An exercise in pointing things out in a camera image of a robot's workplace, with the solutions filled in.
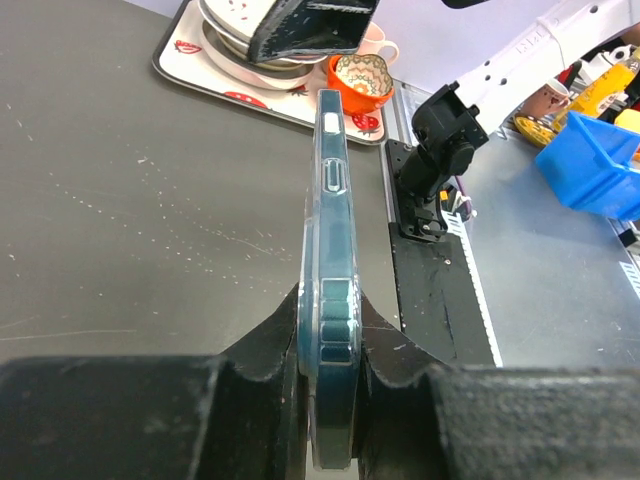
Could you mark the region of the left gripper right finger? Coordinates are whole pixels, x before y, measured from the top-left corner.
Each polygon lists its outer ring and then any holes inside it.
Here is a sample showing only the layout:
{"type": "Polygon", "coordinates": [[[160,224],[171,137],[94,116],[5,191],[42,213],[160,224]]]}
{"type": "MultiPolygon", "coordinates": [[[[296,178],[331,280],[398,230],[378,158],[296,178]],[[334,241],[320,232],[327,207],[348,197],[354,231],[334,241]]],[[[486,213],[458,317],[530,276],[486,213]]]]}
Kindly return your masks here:
{"type": "Polygon", "coordinates": [[[447,365],[362,305],[363,479],[635,479],[635,369],[447,365]]]}

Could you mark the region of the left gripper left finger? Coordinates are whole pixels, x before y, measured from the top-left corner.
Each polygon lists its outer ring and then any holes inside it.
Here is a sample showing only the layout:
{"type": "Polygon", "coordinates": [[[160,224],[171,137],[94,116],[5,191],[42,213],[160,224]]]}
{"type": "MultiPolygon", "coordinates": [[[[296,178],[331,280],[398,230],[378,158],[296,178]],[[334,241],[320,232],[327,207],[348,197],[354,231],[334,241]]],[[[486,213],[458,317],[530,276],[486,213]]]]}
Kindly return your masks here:
{"type": "Polygon", "coordinates": [[[1,367],[5,479],[302,479],[298,294],[217,355],[27,357],[1,367]]]}

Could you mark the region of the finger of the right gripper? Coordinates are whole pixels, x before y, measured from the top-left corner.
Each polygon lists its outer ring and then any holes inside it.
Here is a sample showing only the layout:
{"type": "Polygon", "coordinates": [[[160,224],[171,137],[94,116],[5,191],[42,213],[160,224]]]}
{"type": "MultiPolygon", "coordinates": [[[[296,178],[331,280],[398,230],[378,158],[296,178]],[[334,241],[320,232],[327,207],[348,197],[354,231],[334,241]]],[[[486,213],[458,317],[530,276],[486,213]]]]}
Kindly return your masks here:
{"type": "Polygon", "coordinates": [[[352,54],[378,6],[376,0],[279,0],[248,43],[251,63],[297,55],[352,54]]]}

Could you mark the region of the dark phone blue edge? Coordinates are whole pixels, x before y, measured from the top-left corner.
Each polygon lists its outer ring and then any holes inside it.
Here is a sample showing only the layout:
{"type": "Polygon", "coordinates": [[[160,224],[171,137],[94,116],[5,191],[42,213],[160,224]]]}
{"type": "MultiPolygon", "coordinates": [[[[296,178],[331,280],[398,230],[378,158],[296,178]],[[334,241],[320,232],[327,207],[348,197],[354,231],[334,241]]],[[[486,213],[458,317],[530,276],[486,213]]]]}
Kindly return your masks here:
{"type": "Polygon", "coordinates": [[[298,368],[309,388],[313,464],[318,470],[346,470],[362,307],[346,128],[336,90],[318,92],[313,142],[298,287],[298,368]]]}

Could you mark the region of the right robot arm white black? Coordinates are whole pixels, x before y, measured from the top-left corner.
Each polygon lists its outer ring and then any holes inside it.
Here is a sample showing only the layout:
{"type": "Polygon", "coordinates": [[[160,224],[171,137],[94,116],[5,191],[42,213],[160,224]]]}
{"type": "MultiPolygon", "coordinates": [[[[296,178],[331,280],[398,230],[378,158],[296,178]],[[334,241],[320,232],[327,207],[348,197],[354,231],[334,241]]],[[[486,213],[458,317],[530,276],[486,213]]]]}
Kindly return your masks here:
{"type": "MultiPolygon", "coordinates": [[[[270,1],[257,16],[248,59],[353,53],[377,6],[375,1],[270,1]]],[[[638,21],[636,1],[560,1],[483,65],[432,94],[411,120],[418,144],[393,175],[401,235],[439,241],[447,231],[439,200],[445,182],[467,170],[490,133],[538,87],[638,21]]]]}

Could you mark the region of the pink white plate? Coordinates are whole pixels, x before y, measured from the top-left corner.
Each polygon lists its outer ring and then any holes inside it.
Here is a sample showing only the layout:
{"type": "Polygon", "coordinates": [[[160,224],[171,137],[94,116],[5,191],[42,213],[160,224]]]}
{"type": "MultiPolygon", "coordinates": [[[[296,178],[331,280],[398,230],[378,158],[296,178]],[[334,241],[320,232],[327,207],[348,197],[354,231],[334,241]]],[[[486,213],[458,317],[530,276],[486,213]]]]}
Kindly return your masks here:
{"type": "Polygon", "coordinates": [[[272,1],[198,1],[202,15],[200,39],[216,66],[231,77],[259,89],[286,91],[306,83],[315,67],[327,61],[320,55],[293,55],[251,63],[251,36],[274,5],[272,1]]]}

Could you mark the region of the pink mug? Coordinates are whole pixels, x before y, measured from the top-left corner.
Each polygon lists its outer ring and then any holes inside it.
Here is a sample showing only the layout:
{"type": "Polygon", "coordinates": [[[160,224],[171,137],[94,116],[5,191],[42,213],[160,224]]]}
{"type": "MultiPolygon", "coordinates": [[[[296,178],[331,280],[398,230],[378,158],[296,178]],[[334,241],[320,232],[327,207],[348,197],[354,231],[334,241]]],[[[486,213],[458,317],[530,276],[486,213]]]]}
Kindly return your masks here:
{"type": "Polygon", "coordinates": [[[400,50],[395,42],[386,38],[384,31],[377,24],[370,22],[356,53],[382,55],[384,52],[389,53],[384,59],[391,66],[397,61],[400,50]]]}

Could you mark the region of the orange patterned bowl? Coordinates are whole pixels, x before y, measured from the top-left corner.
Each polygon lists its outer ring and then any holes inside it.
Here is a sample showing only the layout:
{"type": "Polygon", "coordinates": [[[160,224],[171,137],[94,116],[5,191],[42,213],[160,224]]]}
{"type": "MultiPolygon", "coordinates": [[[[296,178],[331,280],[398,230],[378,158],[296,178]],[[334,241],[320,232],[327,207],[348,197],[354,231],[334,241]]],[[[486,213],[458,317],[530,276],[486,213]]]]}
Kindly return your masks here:
{"type": "Polygon", "coordinates": [[[394,94],[387,63],[377,54],[332,56],[327,84],[340,92],[343,111],[348,115],[372,113],[394,94]]]}

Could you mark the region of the white tray with strawberries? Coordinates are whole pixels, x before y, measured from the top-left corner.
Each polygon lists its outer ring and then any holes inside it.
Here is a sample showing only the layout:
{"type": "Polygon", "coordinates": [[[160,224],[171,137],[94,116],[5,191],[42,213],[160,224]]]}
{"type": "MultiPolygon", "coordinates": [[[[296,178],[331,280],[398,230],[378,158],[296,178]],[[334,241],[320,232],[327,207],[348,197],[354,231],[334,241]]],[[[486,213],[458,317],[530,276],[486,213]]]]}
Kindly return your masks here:
{"type": "Polygon", "coordinates": [[[205,19],[196,1],[185,1],[153,54],[152,64],[164,78],[201,93],[238,103],[244,107],[312,128],[318,91],[327,77],[313,68],[304,81],[294,81],[285,90],[270,90],[248,84],[230,75],[231,61],[220,55],[206,39],[205,19]]]}

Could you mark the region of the patterned mug outside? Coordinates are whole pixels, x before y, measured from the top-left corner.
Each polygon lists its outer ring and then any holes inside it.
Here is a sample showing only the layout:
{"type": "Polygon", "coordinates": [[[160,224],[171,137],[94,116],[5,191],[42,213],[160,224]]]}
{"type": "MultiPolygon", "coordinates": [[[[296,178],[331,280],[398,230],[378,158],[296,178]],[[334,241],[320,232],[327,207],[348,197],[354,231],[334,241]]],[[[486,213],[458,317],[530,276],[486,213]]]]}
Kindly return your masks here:
{"type": "Polygon", "coordinates": [[[550,79],[522,104],[518,115],[542,119],[558,113],[569,104],[569,90],[558,80],[550,79]]]}

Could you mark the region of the blue plastic bin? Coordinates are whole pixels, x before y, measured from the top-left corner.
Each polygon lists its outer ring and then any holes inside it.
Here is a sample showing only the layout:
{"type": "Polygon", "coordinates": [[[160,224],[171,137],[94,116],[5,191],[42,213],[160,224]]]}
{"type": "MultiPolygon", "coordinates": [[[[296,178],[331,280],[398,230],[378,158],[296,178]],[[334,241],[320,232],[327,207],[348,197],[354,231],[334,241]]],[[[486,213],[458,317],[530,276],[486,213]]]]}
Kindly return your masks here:
{"type": "Polygon", "coordinates": [[[621,221],[639,218],[639,135],[581,113],[535,158],[559,202],[621,221]]]}

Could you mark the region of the yellow bottle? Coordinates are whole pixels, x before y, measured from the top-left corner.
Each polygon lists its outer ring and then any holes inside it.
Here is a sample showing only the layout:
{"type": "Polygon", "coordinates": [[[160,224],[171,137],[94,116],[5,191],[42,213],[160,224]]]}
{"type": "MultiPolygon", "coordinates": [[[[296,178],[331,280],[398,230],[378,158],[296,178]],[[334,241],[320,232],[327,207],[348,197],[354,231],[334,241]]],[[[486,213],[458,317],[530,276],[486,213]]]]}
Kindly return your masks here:
{"type": "Polygon", "coordinates": [[[626,61],[613,65],[561,110],[552,122],[553,129],[560,132],[570,112],[597,118],[624,92],[638,72],[639,49],[636,48],[626,61]]]}

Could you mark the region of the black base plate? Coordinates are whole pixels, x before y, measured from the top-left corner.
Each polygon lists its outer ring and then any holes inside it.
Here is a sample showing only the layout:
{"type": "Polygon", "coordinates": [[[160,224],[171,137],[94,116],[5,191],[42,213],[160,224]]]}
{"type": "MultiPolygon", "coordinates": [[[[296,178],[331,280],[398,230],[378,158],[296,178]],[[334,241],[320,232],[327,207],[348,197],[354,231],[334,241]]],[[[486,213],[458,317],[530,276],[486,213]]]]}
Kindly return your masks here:
{"type": "Polygon", "coordinates": [[[400,189],[410,151],[398,140],[384,146],[401,330],[443,363],[495,366],[461,241],[443,216],[448,202],[437,198],[426,205],[400,189]]]}

